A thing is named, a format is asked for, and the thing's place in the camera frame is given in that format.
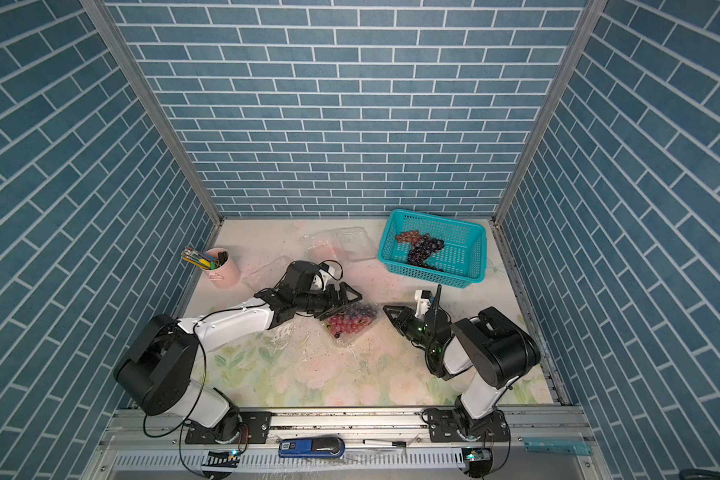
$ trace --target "teal ruler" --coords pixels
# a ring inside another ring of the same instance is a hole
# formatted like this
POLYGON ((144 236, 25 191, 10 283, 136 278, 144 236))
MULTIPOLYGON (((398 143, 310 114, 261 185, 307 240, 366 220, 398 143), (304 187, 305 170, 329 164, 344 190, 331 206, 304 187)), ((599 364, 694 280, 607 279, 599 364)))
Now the teal ruler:
POLYGON ((590 456, 592 449, 584 440, 567 440, 562 438, 528 438, 523 439, 526 452, 557 453, 559 455, 590 456))

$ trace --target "clear plastic container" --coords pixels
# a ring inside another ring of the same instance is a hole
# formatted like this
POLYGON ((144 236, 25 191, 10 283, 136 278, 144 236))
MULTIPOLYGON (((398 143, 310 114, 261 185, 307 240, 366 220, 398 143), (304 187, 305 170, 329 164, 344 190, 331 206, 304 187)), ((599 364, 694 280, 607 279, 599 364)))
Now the clear plastic container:
POLYGON ((325 260, 362 262, 376 258, 378 248, 368 238, 365 228, 350 226, 323 230, 301 238, 304 255, 319 264, 325 260))
POLYGON ((346 262, 347 256, 338 241, 334 230, 324 230, 300 239, 304 248, 304 257, 310 262, 319 264, 326 260, 346 262))
POLYGON ((362 300, 323 320, 322 324, 337 344, 347 346, 378 322, 381 312, 382 309, 363 294, 362 300))
POLYGON ((242 282, 254 292, 258 292, 262 288, 274 288, 291 262, 293 259, 290 256, 278 256, 252 274, 246 275, 242 282))
POLYGON ((361 226, 337 228, 339 244, 350 262, 362 262, 376 258, 378 247, 368 238, 368 232, 361 226))

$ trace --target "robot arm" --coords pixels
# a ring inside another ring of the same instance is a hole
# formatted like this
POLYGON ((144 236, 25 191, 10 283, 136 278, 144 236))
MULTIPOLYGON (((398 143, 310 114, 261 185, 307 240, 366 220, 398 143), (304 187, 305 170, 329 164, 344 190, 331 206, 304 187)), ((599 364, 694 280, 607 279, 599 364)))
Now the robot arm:
POLYGON ((536 342, 493 307, 477 316, 450 322, 437 294, 416 293, 417 307, 384 306, 394 328, 424 350, 432 375, 451 379, 472 366, 477 375, 456 399, 454 420, 464 437, 479 438, 502 395, 536 365, 536 342))
POLYGON ((501 397, 538 364, 541 354, 530 335, 493 307, 451 324, 451 330, 445 369, 452 372, 468 360, 477 370, 469 388, 456 398, 454 419, 465 436, 479 437, 501 397))
POLYGON ((210 428, 217 441, 229 441, 239 431, 240 411, 218 390, 190 378, 198 347, 211 352, 278 327, 297 312, 325 319, 362 299, 344 282, 336 290, 329 283, 335 278, 327 263, 296 261, 277 285, 237 306, 179 320, 155 316, 114 369, 114 378, 148 416, 173 413, 210 428))

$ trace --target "grape bunch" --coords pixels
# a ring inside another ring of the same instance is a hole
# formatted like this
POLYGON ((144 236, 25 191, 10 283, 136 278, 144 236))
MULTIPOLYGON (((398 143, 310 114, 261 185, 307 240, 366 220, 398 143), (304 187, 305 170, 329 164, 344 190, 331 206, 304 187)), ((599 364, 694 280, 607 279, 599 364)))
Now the grape bunch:
POLYGON ((445 242, 438 239, 432 238, 429 234, 423 235, 415 244, 411 243, 411 250, 408 252, 408 264, 413 266, 422 266, 432 270, 439 270, 432 266, 425 264, 424 261, 436 254, 443 248, 445 248, 445 242))
POLYGON ((418 230, 409 230, 407 232, 403 232, 401 234, 397 234, 394 236, 394 239, 398 241, 399 244, 417 244, 419 240, 421 240, 423 235, 421 235, 418 230))
POLYGON ((378 310, 370 303, 355 304, 327 319, 326 326, 335 338, 339 338, 342 333, 357 333, 363 330, 377 314, 378 310))

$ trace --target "teal plastic basket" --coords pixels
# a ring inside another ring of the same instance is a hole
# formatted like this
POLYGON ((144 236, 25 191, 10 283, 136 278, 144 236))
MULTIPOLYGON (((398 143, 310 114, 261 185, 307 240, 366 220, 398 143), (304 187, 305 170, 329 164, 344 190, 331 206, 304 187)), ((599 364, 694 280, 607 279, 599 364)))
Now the teal plastic basket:
POLYGON ((387 220, 378 245, 378 260, 393 274, 465 288, 485 278, 486 243, 485 228, 480 225, 398 209, 387 220), (445 242, 445 248, 426 261, 442 272, 407 263, 411 245, 399 244, 394 237, 410 230, 445 242))

